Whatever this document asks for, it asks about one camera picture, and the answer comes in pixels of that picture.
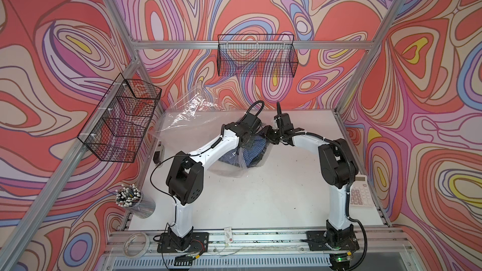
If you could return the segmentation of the blue checked shirt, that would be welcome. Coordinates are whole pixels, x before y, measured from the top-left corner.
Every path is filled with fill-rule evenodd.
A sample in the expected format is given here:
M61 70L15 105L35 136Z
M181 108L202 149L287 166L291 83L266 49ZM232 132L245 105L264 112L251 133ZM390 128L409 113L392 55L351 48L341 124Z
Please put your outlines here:
M266 139L256 136L251 148L233 149L218 160L239 168L253 168L263 159L268 148Z

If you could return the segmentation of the clear plastic vacuum bag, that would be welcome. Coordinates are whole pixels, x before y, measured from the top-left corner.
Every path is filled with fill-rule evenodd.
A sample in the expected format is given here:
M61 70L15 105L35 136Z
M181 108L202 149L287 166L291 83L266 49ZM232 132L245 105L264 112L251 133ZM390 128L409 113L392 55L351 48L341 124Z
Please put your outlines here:
M241 120L244 110L228 110L220 101L211 98L197 87L168 107L160 117L159 129L150 133L169 150L189 153L195 151L221 134L222 126ZM248 171L262 167L271 152L268 143L262 161L253 168L240 169L223 162L216 162L208 171L223 177L241 178Z

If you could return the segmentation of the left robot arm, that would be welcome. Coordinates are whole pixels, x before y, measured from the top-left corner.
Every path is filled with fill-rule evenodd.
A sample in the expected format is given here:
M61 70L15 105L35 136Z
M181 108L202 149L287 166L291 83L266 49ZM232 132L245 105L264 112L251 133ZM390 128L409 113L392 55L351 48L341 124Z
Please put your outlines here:
M232 122L222 127L221 134L201 148L190 153L180 151L174 156L166 185L174 198L174 224L170 234L185 238L192 233L193 209L191 204L201 195L204 173L216 162L247 169L249 151L255 146L257 129Z

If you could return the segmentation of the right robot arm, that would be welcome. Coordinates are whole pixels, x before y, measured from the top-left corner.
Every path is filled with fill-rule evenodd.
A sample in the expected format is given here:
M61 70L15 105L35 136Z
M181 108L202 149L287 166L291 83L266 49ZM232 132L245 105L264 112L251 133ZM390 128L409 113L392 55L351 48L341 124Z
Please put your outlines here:
M270 125L261 130L261 136L271 144L283 143L318 155L321 175L330 185L327 227L337 231L350 228L354 222L350 217L350 192L358 167L347 141L343 138L331 140L300 128L281 130Z

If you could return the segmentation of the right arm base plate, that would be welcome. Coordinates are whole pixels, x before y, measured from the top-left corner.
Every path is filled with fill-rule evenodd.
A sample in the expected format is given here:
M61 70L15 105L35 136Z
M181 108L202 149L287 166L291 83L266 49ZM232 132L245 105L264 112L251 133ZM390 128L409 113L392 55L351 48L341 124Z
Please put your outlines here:
M306 242L310 251L356 252L360 249L354 232L337 230L308 231Z

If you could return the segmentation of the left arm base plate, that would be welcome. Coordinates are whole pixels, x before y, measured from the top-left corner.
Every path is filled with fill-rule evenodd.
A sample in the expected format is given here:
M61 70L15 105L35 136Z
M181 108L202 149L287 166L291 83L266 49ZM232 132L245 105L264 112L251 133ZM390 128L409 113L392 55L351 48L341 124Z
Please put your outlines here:
M158 253L203 253L208 250L208 232L190 232L185 237L179 238L170 230L153 238L158 243Z

